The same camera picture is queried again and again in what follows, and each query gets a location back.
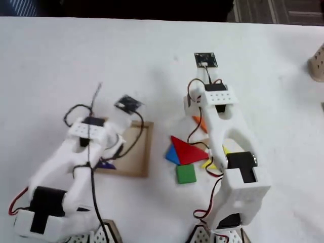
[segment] wooden board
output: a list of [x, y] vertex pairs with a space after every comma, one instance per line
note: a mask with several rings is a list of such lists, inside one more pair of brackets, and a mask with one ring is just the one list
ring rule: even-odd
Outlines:
[[[123, 133], [126, 140], [123, 151], [126, 151], [138, 136], [141, 128], [139, 121], [133, 121], [131, 127]], [[96, 172], [130, 177], [147, 177], [150, 160], [153, 123], [145, 122], [144, 130], [136, 145], [127, 155], [114, 161], [116, 170], [98, 168]]]

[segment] white table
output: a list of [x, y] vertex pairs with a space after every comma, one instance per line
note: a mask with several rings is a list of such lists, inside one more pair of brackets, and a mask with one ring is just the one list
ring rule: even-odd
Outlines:
[[[66, 110], [89, 103], [103, 82], [96, 114], [112, 115], [113, 102], [129, 94], [154, 122], [148, 179], [96, 175], [103, 218], [116, 222], [126, 243], [184, 242], [214, 180], [196, 165], [197, 183], [177, 185], [164, 153], [169, 135], [185, 138], [194, 127], [182, 103], [196, 76], [193, 53], [214, 52], [273, 178], [248, 235], [253, 242], [322, 242], [324, 84], [310, 78], [305, 63], [323, 40], [322, 27], [0, 18], [2, 239], [35, 242], [14, 235], [8, 204], [61, 144]], [[72, 181], [58, 180], [63, 188]]]

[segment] circuit board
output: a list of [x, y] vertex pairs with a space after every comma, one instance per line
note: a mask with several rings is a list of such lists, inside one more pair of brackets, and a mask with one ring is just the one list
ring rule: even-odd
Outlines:
[[208, 53], [194, 53], [197, 67], [218, 67], [215, 54]]

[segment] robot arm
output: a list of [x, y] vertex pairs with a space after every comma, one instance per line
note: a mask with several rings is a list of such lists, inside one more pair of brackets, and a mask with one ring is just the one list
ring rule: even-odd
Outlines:
[[[248, 129], [230, 86], [222, 82], [197, 87], [184, 97], [187, 115], [199, 114], [205, 119], [210, 154], [224, 173], [219, 192], [205, 221], [211, 229], [224, 231], [249, 224], [261, 207], [271, 186], [267, 172], [258, 165], [262, 161], [254, 135]], [[224, 154], [226, 138], [233, 139], [245, 152]]]
[[[99, 227], [94, 211], [78, 211], [91, 176], [89, 168], [78, 166], [88, 161], [88, 146], [92, 168], [101, 156], [112, 157], [118, 151], [124, 140], [112, 127], [109, 121], [95, 117], [79, 118], [73, 124], [62, 145], [30, 179], [30, 207], [29, 210], [19, 210], [15, 221], [16, 233], [58, 242], [71, 235], [89, 233]], [[45, 181], [51, 182], [60, 174], [71, 172], [74, 182], [68, 191], [41, 186]]]

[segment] white plastic bracket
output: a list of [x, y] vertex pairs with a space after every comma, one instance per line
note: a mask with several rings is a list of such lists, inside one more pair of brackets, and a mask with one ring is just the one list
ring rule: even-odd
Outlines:
[[79, 119], [72, 125], [69, 129], [68, 138], [80, 137], [80, 138], [90, 138], [96, 143], [103, 143], [107, 139], [107, 132], [104, 127], [99, 127], [95, 125], [89, 125], [82, 123]]
[[201, 106], [227, 105], [234, 103], [238, 103], [238, 99], [230, 86], [227, 86], [227, 90], [223, 91], [205, 91], [202, 93], [200, 99]]
[[239, 213], [241, 224], [248, 225], [259, 211], [262, 199], [271, 187], [270, 177], [262, 167], [253, 167], [256, 182], [244, 183], [239, 169], [226, 169], [211, 212], [205, 218], [211, 229], [221, 220]]

